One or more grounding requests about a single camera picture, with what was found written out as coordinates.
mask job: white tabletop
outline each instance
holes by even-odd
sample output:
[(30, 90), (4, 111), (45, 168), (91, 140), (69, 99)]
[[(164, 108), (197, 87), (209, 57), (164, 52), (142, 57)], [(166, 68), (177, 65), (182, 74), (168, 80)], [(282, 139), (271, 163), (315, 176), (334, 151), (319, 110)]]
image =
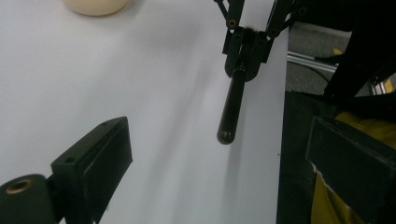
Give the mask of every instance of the white tabletop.
[[(273, 0), (246, 0), (263, 30)], [(247, 83), (235, 141), (217, 138), (230, 79), (211, 0), (134, 0), (78, 15), (61, 0), (0, 3), (0, 183), (127, 116), (134, 162), (101, 223), (275, 223), (287, 37)]]

